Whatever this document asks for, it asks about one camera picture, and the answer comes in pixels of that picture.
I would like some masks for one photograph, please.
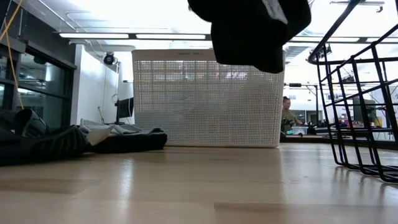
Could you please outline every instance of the security camera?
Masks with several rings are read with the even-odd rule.
[[[45,64],[46,64],[46,61],[43,60],[43,59],[41,59],[41,58],[39,58],[39,57],[34,57],[34,58],[33,58],[33,61],[34,61],[35,63],[39,64],[39,65],[45,65]]]
[[[114,56],[114,52],[107,52],[104,58],[106,65],[114,65],[118,62],[118,59]]]

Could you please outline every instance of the yellow cable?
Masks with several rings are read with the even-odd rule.
[[[6,30],[6,39],[7,39],[7,45],[8,45],[8,54],[9,54],[9,58],[10,58],[12,76],[14,77],[15,88],[17,89],[17,92],[18,92],[18,80],[17,80],[17,75],[15,73],[14,61],[12,60],[11,47],[10,47],[10,38],[8,37],[8,31],[7,30]],[[19,103],[21,104],[21,108],[24,109],[24,105],[22,104],[21,94],[17,93],[17,96],[18,96],[18,99],[19,99]]]
[[[24,1],[24,0],[20,0],[20,1],[19,1],[18,6],[17,6],[17,8],[15,9],[13,15],[11,16],[11,19],[10,19],[8,25],[6,24],[5,30],[4,30],[4,31],[1,33],[1,35],[0,35],[0,41],[2,41],[3,37],[6,35],[8,29],[10,28],[12,22],[14,21],[15,16],[17,15],[18,10],[19,10],[19,8],[21,7],[21,4],[22,4],[23,1]]]

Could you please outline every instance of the green shirt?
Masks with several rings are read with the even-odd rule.
[[[296,124],[296,115],[291,112],[291,110],[283,110],[282,109],[282,122],[283,120],[287,120],[290,122],[291,125],[285,124],[284,125],[284,133],[287,133],[287,131],[291,131],[292,130],[292,126],[294,126]]]

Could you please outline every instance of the wire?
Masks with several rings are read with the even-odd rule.
[[[15,83],[15,88],[18,90],[18,80],[17,80],[17,75],[15,73],[15,68],[14,68],[14,61],[12,60],[12,52],[11,52],[11,45],[10,45],[10,39],[8,37],[8,31],[6,28],[6,39],[7,39],[7,45],[8,45],[8,54],[9,54],[9,58],[10,58],[10,64],[11,64],[11,70],[12,70],[12,76],[14,77],[14,83]],[[24,109],[24,104],[22,103],[22,97],[21,94],[17,94],[18,99],[19,99],[19,103],[21,104],[21,108]]]
[[[117,70],[117,73],[118,73],[118,80],[116,81],[116,87],[114,89],[114,94],[112,95],[113,103],[117,103],[119,101],[119,95],[118,95],[119,77],[120,77],[120,74],[119,74],[119,62],[116,64],[116,70]]]
[[[129,122],[129,124],[131,124],[131,122],[130,122],[130,118],[131,118],[131,110],[130,110],[130,101],[131,101],[131,98],[129,98],[129,115],[130,115],[130,117],[127,119],[127,121]]]
[[[22,4],[23,1],[24,1],[24,0],[20,0],[20,1],[19,1],[17,8],[15,9],[14,13],[12,14],[12,16],[11,16],[11,18],[10,18],[10,21],[8,22],[8,24],[5,23],[6,28],[4,29],[4,31],[3,31],[3,32],[1,33],[1,35],[0,35],[0,41],[2,41],[2,39],[4,38],[4,36],[7,34],[8,29],[10,28],[12,22],[14,21],[15,16],[17,15],[18,10],[19,10],[19,8],[21,7],[21,4]]]
[[[102,112],[104,112],[104,106],[105,106],[106,76],[107,76],[108,69],[109,68],[107,66],[105,66],[104,94],[102,96]]]
[[[91,49],[93,50],[93,52],[96,53],[96,54],[98,55],[98,57],[100,57],[100,58],[103,58],[103,57],[104,57],[103,55],[101,55],[100,53],[98,53],[98,52],[94,49],[93,44],[91,43],[91,41],[89,41],[89,40],[86,40],[86,41],[87,41],[88,44],[91,46]]]
[[[351,72],[348,72],[347,69],[345,69],[344,67],[342,67],[342,69],[344,69],[344,71],[345,71],[348,75],[351,75]]]
[[[2,29],[4,28],[4,21],[7,19],[7,13],[8,13],[8,11],[10,10],[11,4],[12,4],[12,0],[9,0],[9,2],[8,2],[8,7],[7,7],[6,13],[5,13],[5,15],[4,15],[4,19],[2,20],[2,23],[1,23],[1,29],[0,29],[0,31],[2,31]]]
[[[377,99],[375,99],[375,97],[373,97],[370,93],[366,93],[368,94],[376,103],[381,104]],[[386,118],[386,114],[384,113],[383,110],[381,110],[381,113],[383,114],[383,116]]]
[[[390,93],[391,95],[397,90],[397,87],[398,87],[398,86],[396,86],[396,87],[394,88],[394,90]]]
[[[105,124],[105,120],[104,120],[104,117],[102,116],[101,107],[100,107],[100,106],[98,107],[98,111],[99,111],[99,115],[101,116],[101,122],[102,122],[103,124]]]

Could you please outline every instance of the white wall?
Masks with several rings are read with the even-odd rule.
[[[75,70],[71,124],[80,124],[81,119],[101,122],[102,112],[105,123],[116,119],[115,101],[119,75],[91,56],[84,45],[76,46]]]

